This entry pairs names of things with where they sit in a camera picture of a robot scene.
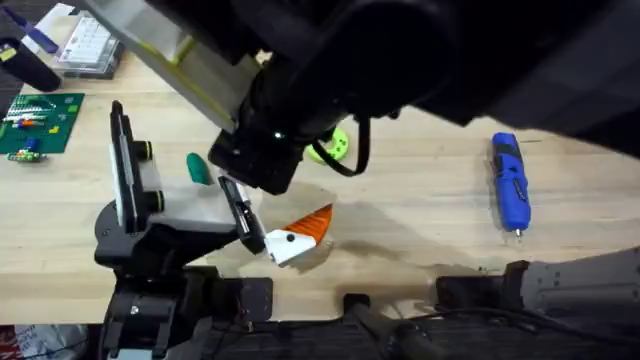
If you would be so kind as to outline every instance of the circuit board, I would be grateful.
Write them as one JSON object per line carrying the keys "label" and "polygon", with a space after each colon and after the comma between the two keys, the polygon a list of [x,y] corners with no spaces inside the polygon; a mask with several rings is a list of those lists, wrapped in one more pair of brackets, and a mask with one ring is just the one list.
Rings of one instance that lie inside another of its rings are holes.
{"label": "circuit board", "polygon": [[[29,137],[38,141],[37,152],[63,153],[76,122],[84,94],[18,95],[0,123],[0,154],[14,153]],[[38,125],[16,128],[17,119]]]}

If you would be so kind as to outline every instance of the black mount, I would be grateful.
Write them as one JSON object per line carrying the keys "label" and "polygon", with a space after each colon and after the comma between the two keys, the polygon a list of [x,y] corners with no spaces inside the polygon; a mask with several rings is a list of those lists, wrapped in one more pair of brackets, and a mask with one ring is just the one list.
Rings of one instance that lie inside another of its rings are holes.
{"label": "black mount", "polygon": [[242,323],[271,317],[271,279],[222,279],[215,267],[185,267],[237,240],[235,231],[195,233],[150,224],[127,234],[111,202],[98,216],[95,235],[96,262],[116,275],[101,345],[111,358],[127,348],[149,349],[153,358],[163,358],[190,340],[205,318]]}

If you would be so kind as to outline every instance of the wooden table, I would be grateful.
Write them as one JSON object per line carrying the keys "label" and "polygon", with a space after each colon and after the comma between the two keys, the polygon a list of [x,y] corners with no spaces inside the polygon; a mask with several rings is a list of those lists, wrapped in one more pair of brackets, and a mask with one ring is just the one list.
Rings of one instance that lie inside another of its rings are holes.
{"label": "wooden table", "polygon": [[[115,80],[68,80],[62,91],[87,94],[66,153],[39,165],[0,161],[0,324],[102,321],[114,277],[93,261],[93,227],[113,199],[112,100],[124,104],[135,136],[153,142],[168,178],[187,177],[186,154],[206,156],[219,131],[132,54]],[[343,126],[356,133],[350,121]],[[271,276],[274,319],[327,319],[340,314],[348,292],[410,315],[433,303],[441,275],[638,243],[640,162],[538,131],[517,132],[531,227],[521,244],[501,231],[487,155],[501,130],[490,119],[463,129],[413,109],[397,121],[376,120],[366,174],[347,179],[305,160],[285,195],[250,191],[268,229],[334,203],[330,231],[313,254],[281,269],[233,244],[197,263],[227,277]]]}

